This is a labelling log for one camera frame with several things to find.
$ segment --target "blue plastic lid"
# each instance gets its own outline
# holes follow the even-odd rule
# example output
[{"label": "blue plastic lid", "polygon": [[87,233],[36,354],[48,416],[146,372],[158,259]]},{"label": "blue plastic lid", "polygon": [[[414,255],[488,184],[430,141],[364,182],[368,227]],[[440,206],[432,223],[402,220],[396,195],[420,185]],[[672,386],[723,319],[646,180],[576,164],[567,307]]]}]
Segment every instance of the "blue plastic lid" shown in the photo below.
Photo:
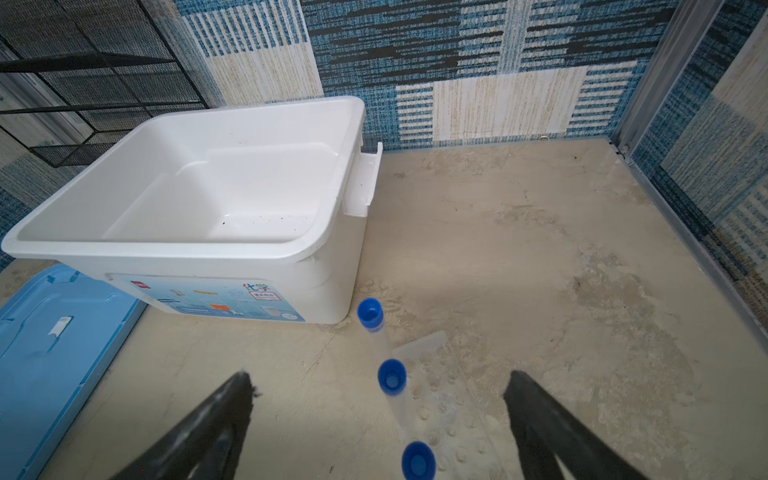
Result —
[{"label": "blue plastic lid", "polygon": [[387,395],[398,395],[406,387],[406,366],[389,359],[379,367],[379,386]]},{"label": "blue plastic lid", "polygon": [[0,308],[0,478],[37,478],[145,306],[55,265]]},{"label": "blue plastic lid", "polygon": [[378,332],[384,327],[382,304],[375,298],[366,298],[357,306],[357,318],[366,330],[371,333]]},{"label": "blue plastic lid", "polygon": [[402,453],[402,474],[406,480],[432,480],[436,470],[435,455],[425,443],[413,442]]}]

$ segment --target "plastic test tube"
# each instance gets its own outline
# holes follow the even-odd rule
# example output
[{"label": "plastic test tube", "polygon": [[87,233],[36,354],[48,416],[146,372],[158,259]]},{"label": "plastic test tube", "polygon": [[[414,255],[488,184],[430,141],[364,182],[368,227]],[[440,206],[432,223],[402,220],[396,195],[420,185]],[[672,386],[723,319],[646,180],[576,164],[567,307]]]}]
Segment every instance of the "plastic test tube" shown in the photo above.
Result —
[{"label": "plastic test tube", "polygon": [[406,368],[396,359],[386,360],[379,367],[379,386],[384,392],[395,420],[408,440],[413,438],[413,417],[408,408]]},{"label": "plastic test tube", "polygon": [[436,467],[435,454],[425,443],[413,442],[402,453],[402,474],[406,480],[432,480]]},{"label": "plastic test tube", "polygon": [[383,362],[392,358],[392,345],[389,343],[389,335],[384,325],[384,311],[382,304],[375,298],[366,298],[357,306],[357,318],[362,326],[368,330],[371,344],[376,358]]}]

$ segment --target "blue bottle cap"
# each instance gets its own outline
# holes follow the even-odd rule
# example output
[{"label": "blue bottle cap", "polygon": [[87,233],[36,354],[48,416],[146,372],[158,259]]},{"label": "blue bottle cap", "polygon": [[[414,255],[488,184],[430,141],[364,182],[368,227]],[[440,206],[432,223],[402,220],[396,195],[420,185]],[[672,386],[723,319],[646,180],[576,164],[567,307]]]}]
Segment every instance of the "blue bottle cap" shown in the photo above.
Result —
[{"label": "blue bottle cap", "polygon": [[387,395],[398,395],[406,387],[406,366],[399,360],[386,360],[379,367],[379,386]]},{"label": "blue bottle cap", "polygon": [[366,330],[378,332],[384,327],[382,304],[375,298],[366,298],[357,306],[357,318]]},{"label": "blue bottle cap", "polygon": [[402,474],[406,480],[432,480],[437,463],[432,450],[421,442],[413,442],[402,453]]}]

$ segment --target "product label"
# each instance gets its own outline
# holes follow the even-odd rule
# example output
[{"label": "product label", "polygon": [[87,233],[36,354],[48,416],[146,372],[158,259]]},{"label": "product label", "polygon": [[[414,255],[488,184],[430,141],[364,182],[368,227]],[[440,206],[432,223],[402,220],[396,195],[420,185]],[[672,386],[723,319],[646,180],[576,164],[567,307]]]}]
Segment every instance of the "product label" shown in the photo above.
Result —
[{"label": "product label", "polygon": [[172,276],[113,275],[127,280],[179,313],[303,322],[277,289],[263,280],[222,280]]}]

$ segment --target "plastic bin handle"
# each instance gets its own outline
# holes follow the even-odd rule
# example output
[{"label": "plastic bin handle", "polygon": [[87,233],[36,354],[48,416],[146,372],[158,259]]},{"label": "plastic bin handle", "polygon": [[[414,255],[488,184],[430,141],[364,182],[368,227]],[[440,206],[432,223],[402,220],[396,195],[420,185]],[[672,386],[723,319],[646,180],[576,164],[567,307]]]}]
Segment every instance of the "plastic bin handle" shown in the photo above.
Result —
[{"label": "plastic bin handle", "polygon": [[376,178],[379,177],[383,151],[384,145],[379,142],[376,153],[360,154],[353,161],[342,203],[342,212],[345,215],[368,217],[368,207],[376,190]]}]

